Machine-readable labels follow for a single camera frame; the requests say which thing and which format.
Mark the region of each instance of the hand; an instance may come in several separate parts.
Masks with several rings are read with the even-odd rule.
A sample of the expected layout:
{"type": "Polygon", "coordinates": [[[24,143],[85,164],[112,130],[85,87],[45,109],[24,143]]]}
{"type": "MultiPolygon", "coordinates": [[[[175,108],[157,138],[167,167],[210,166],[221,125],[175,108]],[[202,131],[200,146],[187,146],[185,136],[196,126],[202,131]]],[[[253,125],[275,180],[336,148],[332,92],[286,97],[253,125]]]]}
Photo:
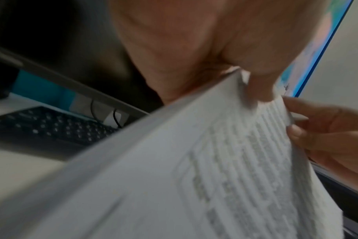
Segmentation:
{"type": "Polygon", "coordinates": [[[284,97],[293,113],[306,116],[289,126],[289,138],[310,159],[358,189],[358,112],[284,97]]]}
{"type": "Polygon", "coordinates": [[[282,71],[307,45],[328,0],[109,0],[118,36],[165,103],[251,72],[247,94],[273,99],[282,71]]]}

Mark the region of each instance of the white wall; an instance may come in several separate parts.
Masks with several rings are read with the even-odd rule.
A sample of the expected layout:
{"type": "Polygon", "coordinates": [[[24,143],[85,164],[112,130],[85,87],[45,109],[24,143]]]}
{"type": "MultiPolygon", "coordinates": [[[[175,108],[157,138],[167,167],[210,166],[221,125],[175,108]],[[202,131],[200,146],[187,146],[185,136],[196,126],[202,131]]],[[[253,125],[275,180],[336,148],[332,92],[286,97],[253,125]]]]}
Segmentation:
{"type": "Polygon", "coordinates": [[[300,97],[358,109],[358,0],[352,3],[300,97]]]}

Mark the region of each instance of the fingernail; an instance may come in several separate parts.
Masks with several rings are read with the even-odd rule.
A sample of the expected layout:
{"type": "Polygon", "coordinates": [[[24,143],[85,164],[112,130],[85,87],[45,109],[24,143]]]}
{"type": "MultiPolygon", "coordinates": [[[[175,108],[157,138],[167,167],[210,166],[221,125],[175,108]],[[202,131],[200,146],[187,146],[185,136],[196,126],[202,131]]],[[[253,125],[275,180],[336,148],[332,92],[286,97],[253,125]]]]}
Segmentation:
{"type": "Polygon", "coordinates": [[[298,127],[297,125],[293,124],[291,126],[289,126],[289,135],[293,136],[293,137],[300,137],[303,134],[304,130],[300,127],[298,127]]]}

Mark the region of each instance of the black keyboard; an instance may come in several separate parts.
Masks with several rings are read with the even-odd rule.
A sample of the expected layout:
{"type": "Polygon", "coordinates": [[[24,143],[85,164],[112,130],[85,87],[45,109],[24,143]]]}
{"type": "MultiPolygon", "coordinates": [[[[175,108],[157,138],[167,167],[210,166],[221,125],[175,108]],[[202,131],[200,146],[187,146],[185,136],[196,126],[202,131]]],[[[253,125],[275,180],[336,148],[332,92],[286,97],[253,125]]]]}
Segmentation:
{"type": "Polygon", "coordinates": [[[0,116],[0,141],[30,148],[77,153],[115,133],[117,129],[92,120],[36,107],[0,116]]]}

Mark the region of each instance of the white desk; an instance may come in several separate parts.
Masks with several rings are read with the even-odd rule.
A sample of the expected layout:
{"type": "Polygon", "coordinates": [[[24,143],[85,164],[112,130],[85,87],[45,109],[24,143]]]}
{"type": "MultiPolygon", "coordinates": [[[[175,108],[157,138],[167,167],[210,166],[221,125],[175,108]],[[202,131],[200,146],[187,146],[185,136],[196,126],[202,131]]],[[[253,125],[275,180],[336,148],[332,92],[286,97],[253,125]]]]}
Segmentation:
{"type": "MultiPolygon", "coordinates": [[[[0,115],[37,106],[63,112],[37,101],[11,94],[9,98],[0,100],[0,115]]],[[[47,157],[37,157],[0,148],[0,199],[25,188],[63,165],[65,165],[64,162],[47,157]]]]}

